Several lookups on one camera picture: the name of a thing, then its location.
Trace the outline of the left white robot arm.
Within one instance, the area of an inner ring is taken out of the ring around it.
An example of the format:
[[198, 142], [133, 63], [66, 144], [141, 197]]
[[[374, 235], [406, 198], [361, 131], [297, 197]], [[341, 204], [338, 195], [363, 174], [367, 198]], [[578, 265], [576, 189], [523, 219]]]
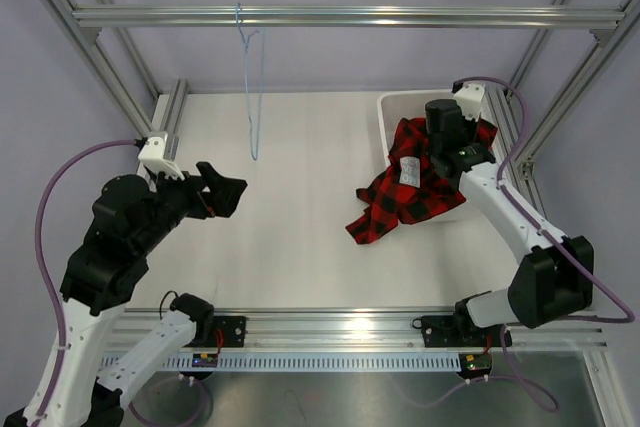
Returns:
[[209, 163], [199, 173], [110, 180], [92, 206], [93, 221], [70, 256], [60, 292], [65, 327], [56, 339], [41, 383], [7, 426], [117, 426], [138, 391], [179, 349], [221, 341], [214, 307], [179, 295], [160, 322], [107, 369], [100, 367], [109, 337], [147, 273], [148, 255], [185, 218], [230, 217], [246, 181], [219, 174]]

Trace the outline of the red black plaid shirt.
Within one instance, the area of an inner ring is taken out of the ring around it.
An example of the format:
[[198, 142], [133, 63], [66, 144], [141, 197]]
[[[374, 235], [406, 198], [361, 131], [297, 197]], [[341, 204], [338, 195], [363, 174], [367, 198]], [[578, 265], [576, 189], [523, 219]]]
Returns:
[[429, 221], [466, 202], [436, 174], [428, 153], [426, 119], [401, 119], [387, 156], [390, 165], [369, 186], [355, 191], [366, 204], [363, 214], [345, 226], [356, 244], [371, 244], [400, 224]]

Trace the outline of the light blue wire hanger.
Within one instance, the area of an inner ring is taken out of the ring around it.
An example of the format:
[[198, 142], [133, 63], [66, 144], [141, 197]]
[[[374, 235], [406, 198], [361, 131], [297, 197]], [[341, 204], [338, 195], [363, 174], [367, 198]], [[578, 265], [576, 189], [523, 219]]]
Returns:
[[257, 162], [260, 156], [261, 124], [265, 89], [266, 30], [249, 31], [243, 5], [234, 8], [235, 26], [243, 50], [243, 91], [248, 122], [250, 158]]

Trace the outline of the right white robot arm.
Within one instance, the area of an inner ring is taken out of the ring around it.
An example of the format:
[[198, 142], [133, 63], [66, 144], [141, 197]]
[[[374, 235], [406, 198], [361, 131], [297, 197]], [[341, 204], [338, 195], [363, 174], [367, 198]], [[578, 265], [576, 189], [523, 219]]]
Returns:
[[452, 321], [456, 338], [474, 344], [489, 327], [519, 323], [533, 329], [589, 307], [594, 290], [588, 278], [594, 264], [591, 243], [583, 236], [568, 237], [500, 178], [493, 153], [473, 140], [455, 100], [431, 101], [425, 113], [435, 173], [482, 212], [518, 263], [507, 288], [457, 303]]

